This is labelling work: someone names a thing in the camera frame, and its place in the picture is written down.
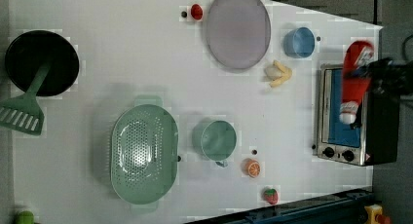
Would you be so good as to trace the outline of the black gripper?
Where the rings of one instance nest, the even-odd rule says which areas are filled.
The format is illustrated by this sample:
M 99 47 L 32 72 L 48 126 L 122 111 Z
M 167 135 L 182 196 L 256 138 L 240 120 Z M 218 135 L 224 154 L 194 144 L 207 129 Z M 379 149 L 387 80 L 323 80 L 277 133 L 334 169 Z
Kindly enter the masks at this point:
M 370 90 L 379 94 L 411 95 L 413 93 L 413 64 L 394 63 L 390 58 L 371 62 L 368 67 Z

